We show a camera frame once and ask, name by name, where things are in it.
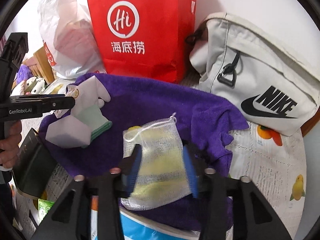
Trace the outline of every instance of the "white plastic bag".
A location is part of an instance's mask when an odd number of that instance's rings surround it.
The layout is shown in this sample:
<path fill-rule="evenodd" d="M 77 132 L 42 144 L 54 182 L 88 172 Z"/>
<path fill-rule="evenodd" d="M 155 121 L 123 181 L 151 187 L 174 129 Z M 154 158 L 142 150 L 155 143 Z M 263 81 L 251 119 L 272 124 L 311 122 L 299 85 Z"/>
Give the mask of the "white plastic bag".
<path fill-rule="evenodd" d="M 77 78 L 105 73 L 89 15 L 77 0 L 41 0 L 39 31 L 50 65 L 57 76 Z"/>

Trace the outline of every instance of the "nike logo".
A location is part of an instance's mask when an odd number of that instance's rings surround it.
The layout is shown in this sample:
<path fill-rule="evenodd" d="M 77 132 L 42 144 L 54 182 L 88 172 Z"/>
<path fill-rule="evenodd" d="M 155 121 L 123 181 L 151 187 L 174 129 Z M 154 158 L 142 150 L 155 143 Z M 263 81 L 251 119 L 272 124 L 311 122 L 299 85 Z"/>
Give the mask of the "nike logo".
<path fill-rule="evenodd" d="M 260 95 L 248 98 L 241 103 L 241 108 L 246 114 L 271 118 L 296 118 L 287 116 L 287 112 L 290 112 L 293 107 L 297 105 L 297 103 L 289 98 L 286 94 L 281 92 L 279 89 L 276 89 L 274 86 L 270 86 L 270 88 L 261 97 L 259 96 Z M 256 100 L 257 103 L 274 111 L 274 113 L 256 109 L 253 106 L 253 102 L 257 97 L 259 97 Z"/>

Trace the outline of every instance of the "red paper bag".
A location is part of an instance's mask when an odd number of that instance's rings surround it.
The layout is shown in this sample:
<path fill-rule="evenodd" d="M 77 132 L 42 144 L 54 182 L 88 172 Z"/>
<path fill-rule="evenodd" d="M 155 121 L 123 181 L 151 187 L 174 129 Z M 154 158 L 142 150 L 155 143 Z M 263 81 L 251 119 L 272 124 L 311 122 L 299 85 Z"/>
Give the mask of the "red paper bag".
<path fill-rule="evenodd" d="M 195 24 L 196 0 L 88 0 L 109 74 L 180 82 Z"/>

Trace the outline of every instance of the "plush toy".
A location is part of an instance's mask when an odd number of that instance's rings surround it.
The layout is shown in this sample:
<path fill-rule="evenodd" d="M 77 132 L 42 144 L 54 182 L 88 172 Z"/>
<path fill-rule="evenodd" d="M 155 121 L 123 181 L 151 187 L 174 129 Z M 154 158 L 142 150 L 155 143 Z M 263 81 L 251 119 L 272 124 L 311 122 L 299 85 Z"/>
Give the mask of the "plush toy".
<path fill-rule="evenodd" d="M 29 78 L 25 85 L 24 85 L 24 92 L 31 92 L 32 89 L 35 87 L 35 85 L 37 84 L 37 77 L 31 77 Z"/>
<path fill-rule="evenodd" d="M 31 94 L 40 94 L 45 90 L 45 81 L 44 78 L 38 78 L 36 80 L 36 85 L 31 90 Z"/>
<path fill-rule="evenodd" d="M 26 81 L 31 77 L 33 77 L 33 74 L 30 68 L 26 65 L 21 65 L 17 73 L 17 84 L 21 83 L 24 80 Z"/>

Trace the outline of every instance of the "green packet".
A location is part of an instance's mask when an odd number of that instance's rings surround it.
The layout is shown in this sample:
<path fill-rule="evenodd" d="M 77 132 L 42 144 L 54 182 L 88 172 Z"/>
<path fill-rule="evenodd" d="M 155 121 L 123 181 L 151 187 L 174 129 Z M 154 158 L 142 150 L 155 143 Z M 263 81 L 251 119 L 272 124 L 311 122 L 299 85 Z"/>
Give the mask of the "green packet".
<path fill-rule="evenodd" d="M 49 212 L 53 204 L 54 202 L 38 199 L 39 223 L 41 223 L 41 221 L 44 219 L 45 215 Z"/>

